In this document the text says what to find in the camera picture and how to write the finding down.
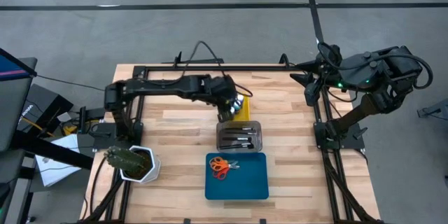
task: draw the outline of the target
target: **black floor stripe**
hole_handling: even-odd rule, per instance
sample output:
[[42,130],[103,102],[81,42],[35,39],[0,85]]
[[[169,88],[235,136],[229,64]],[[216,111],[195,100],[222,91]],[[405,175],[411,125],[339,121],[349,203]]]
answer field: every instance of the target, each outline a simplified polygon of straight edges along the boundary
[[447,8],[448,3],[317,3],[317,8]]
[[308,8],[308,3],[186,3],[106,6],[0,6],[0,11],[141,11]]
[[313,18],[313,26],[316,39],[319,42],[323,42],[322,27],[321,27],[321,21],[319,20],[319,14],[316,8],[316,0],[309,0],[309,7],[311,9],[311,16]]

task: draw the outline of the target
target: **black stand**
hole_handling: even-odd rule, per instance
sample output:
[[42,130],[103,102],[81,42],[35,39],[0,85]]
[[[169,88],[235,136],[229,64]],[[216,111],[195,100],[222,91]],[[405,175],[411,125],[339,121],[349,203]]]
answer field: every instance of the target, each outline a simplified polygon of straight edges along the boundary
[[12,143],[14,148],[20,148],[35,155],[51,158],[54,161],[63,162],[83,169],[90,170],[92,168],[93,158],[57,146],[38,137],[30,136],[21,131],[15,132]]
[[423,108],[417,111],[420,118],[427,118],[433,116],[434,113],[440,113],[438,117],[443,120],[448,120],[448,99],[445,99],[429,108]]

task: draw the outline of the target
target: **gray carpet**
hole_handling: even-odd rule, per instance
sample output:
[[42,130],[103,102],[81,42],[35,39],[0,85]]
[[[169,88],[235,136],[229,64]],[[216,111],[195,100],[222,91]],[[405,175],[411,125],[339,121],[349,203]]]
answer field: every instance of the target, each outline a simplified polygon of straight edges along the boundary
[[[0,5],[175,4],[307,0],[0,0]],[[448,0],[317,0],[318,3],[393,3]],[[433,68],[434,83],[410,94],[389,115],[365,119],[367,156],[381,217],[390,223],[446,223],[447,122],[420,119],[416,110],[448,98],[448,9],[319,10],[323,35],[344,56],[406,45]],[[170,61],[205,40],[230,63],[271,63],[281,53],[293,62],[314,59],[309,9],[1,11],[0,47],[38,58],[41,75],[99,88],[119,63]],[[201,49],[198,59],[210,58]],[[102,106],[102,93],[37,78],[35,83],[76,105]],[[88,176],[77,186],[35,194],[37,223],[78,220]]]

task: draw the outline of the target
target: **cable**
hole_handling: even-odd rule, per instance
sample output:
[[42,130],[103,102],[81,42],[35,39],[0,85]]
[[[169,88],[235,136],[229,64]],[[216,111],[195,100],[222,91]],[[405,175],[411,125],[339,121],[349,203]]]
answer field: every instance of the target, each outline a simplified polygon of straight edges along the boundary
[[367,156],[365,155],[365,149],[354,149],[354,150],[359,152],[359,154],[361,154],[364,157],[365,162],[367,163],[367,165],[369,165],[369,160],[367,159]]
[[69,82],[69,81],[58,80],[58,79],[55,79],[55,78],[45,77],[45,76],[42,76],[42,75],[37,75],[37,76],[38,76],[38,77],[41,77],[41,78],[45,78],[45,79],[47,79],[47,80],[51,80],[51,81],[58,81],[58,82],[61,82],[61,83],[66,83],[66,84],[71,84],[71,85],[77,85],[77,86],[84,87],[84,88],[92,88],[92,89],[94,89],[94,90],[98,90],[98,91],[102,91],[102,92],[104,92],[103,89],[98,88],[98,87],[92,87],[92,86],[89,86],[89,85],[78,84],[78,83],[71,83],[71,82]]
[[242,90],[246,91],[246,94],[243,94],[243,93],[241,93],[241,92],[239,92],[237,90],[238,94],[243,95],[245,97],[252,97],[253,96],[253,93],[249,89],[243,87],[242,85],[238,85],[238,84],[235,83],[235,86],[237,86],[238,88],[241,88]]
[[353,98],[351,100],[345,100],[345,99],[339,98],[336,95],[334,95],[332,92],[330,92],[330,90],[328,90],[328,94],[330,94],[332,97],[340,100],[341,102],[354,102],[358,98],[358,91],[355,91],[355,98]]
[[334,110],[336,111],[337,115],[341,118],[342,115],[341,113],[339,113],[339,111],[337,110],[336,106],[333,105],[333,103],[330,101],[330,99],[328,98],[328,95],[325,92],[322,92],[323,95],[325,95],[325,98],[327,98],[328,103],[332,106],[332,108],[334,108]]
[[81,218],[81,220],[85,219],[85,215],[87,214],[87,207],[89,205],[89,203],[87,202],[87,199],[85,198],[85,194],[84,194],[84,203],[85,203],[85,208],[84,208],[84,213],[83,213],[83,217]]
[[439,116],[436,116],[436,115],[433,115],[431,113],[428,113],[428,112],[425,111],[426,109],[428,109],[428,108],[422,108],[421,109],[423,112],[425,112],[425,114],[423,116],[430,116],[430,117],[434,117],[434,118],[441,119],[441,120],[448,120],[447,118],[441,118]]
[[41,112],[41,113],[43,113],[43,111],[42,111],[42,109],[41,108],[39,108],[39,105],[37,105],[35,102],[32,102],[32,101],[30,101],[30,100],[28,100],[28,98],[26,98],[26,100],[27,100],[27,102],[29,102],[30,104],[33,104],[33,105],[35,105],[36,106],[36,108]]
[[[61,167],[61,168],[48,168],[48,169],[44,169],[43,171],[36,171],[36,172],[34,172],[34,174],[43,173],[43,172],[46,172],[46,171],[48,171],[48,170],[66,169],[66,168],[70,168],[70,167],[74,167],[74,166],[73,166],[73,165],[69,165],[69,166]],[[19,177],[19,176],[16,176],[15,178],[11,179],[10,181],[8,181],[8,182],[6,182],[6,183],[7,183],[7,184],[8,184],[8,183],[11,183],[11,182],[14,181],[15,179],[20,179],[20,177]]]
[[95,174],[95,177],[93,178],[92,191],[90,192],[90,205],[89,205],[90,214],[93,213],[93,195],[95,194],[95,186],[97,185],[98,174],[104,165],[104,161],[106,161],[106,157],[103,157],[103,160],[101,160],[101,162],[99,163],[97,173]]
[[[30,119],[27,119],[26,117],[22,116],[22,120],[24,120],[25,122],[29,123],[30,125],[35,126],[36,128],[38,128],[39,130],[43,131],[43,128],[39,125],[37,125],[36,123],[32,122]],[[45,132],[46,134],[48,134],[50,137],[54,137],[54,134],[51,134],[49,132]]]
[[[176,80],[173,80],[170,83],[165,83],[164,81],[162,81],[162,82],[161,81],[154,81],[154,80],[146,80],[146,81],[149,81],[150,83],[155,84],[155,85],[165,85],[165,86],[166,85],[173,85],[175,83],[178,83],[182,79],[182,77],[185,76],[185,72],[187,71],[188,65],[190,64],[190,62],[193,59],[193,57],[196,55],[197,49],[199,48],[199,45],[201,45],[201,44],[204,45],[207,48],[207,50],[211,53],[211,55],[215,59],[215,61],[218,64],[218,66],[220,68],[222,68],[223,66],[221,66],[221,63],[219,62],[218,57],[216,56],[215,52],[211,49],[211,47],[207,43],[205,43],[204,41],[198,41],[198,42],[196,42],[195,47],[194,47],[193,51],[191,52],[190,58],[188,59],[188,61],[185,64],[185,66],[183,67],[183,71],[182,71],[181,77],[177,78]],[[221,73],[223,73],[223,76],[225,76],[224,70],[221,69]],[[247,89],[247,88],[245,88],[245,87],[243,87],[241,85],[238,85],[238,84],[235,84],[235,85],[238,88],[241,88],[241,89],[243,89],[244,91],[247,92],[246,94],[244,94],[244,93],[241,93],[241,92],[237,91],[238,94],[244,95],[245,97],[252,97],[253,96],[253,93],[249,89]]]
[[[323,86],[325,86],[325,87],[327,86],[327,84],[326,84],[326,82],[327,82],[327,77],[328,77],[330,74],[331,74],[331,73],[328,73],[328,74],[325,76],[325,78],[323,79]],[[337,97],[337,96],[334,95],[332,92],[330,92],[330,89],[327,89],[327,91],[328,91],[328,93],[329,93],[332,97],[334,97],[334,98],[340,100],[341,102],[354,102],[354,101],[356,101],[357,98],[358,98],[358,87],[356,87],[355,98],[353,98],[353,99],[351,99],[351,100],[345,100],[345,99],[343,99],[343,98],[339,98],[339,97]]]
[[331,53],[333,53],[334,55],[338,55],[338,53],[335,51],[335,49],[333,49],[331,46],[329,46],[329,45],[328,45],[327,43],[325,43],[325,42],[319,42],[319,43],[317,44],[317,49],[318,49],[318,51],[320,52],[320,54],[322,55],[322,57],[324,58],[324,60],[325,60],[327,63],[329,63],[329,65],[330,65],[332,68],[337,69],[337,70],[351,70],[351,69],[358,69],[358,68],[365,67],[365,66],[369,65],[369,63],[371,63],[371,62],[373,62],[373,61],[385,60],[385,59],[390,58],[390,57],[404,57],[404,58],[408,58],[408,59],[412,59],[412,60],[417,61],[418,63],[420,63],[420,64],[426,69],[426,72],[428,72],[428,80],[426,81],[425,85],[417,86],[416,83],[414,83],[414,88],[415,88],[415,89],[424,89],[424,88],[427,88],[427,87],[429,87],[429,85],[431,85],[431,83],[433,82],[433,70],[431,69],[431,67],[429,66],[429,64],[426,63],[426,61],[424,61],[423,59],[421,59],[420,57],[417,57],[417,56],[413,56],[413,55],[404,55],[404,54],[382,55],[382,56],[378,56],[378,57],[375,57],[375,58],[371,58],[371,59],[369,59],[368,61],[366,61],[366,62],[364,62],[364,63],[361,63],[361,64],[357,64],[357,65],[355,65],[355,66],[346,66],[346,67],[343,67],[343,66],[337,66],[337,65],[335,65],[330,59],[328,59],[328,56],[327,56],[325,53],[323,53],[322,50],[321,50],[321,47],[322,47],[322,46],[325,47],[325,48],[327,48],[327,49],[329,49],[329,51],[330,51]]
[[34,115],[33,113],[31,113],[31,112],[29,112],[29,111],[28,111],[27,115],[30,115],[30,116],[35,117],[35,118],[37,118],[37,119],[40,118],[40,116]]

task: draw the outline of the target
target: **gray utensil holder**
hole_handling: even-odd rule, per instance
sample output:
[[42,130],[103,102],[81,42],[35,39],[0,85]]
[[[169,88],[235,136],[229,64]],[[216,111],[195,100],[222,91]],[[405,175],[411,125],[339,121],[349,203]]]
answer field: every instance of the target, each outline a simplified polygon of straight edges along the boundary
[[[250,130],[238,130],[242,128],[250,128]],[[221,146],[231,146],[235,144],[245,144],[247,141],[226,140],[226,138],[248,138],[251,137],[253,148],[229,148],[222,149]],[[257,153],[263,148],[261,136],[261,124],[257,121],[241,121],[241,122],[219,122],[216,125],[216,149],[220,153]]]

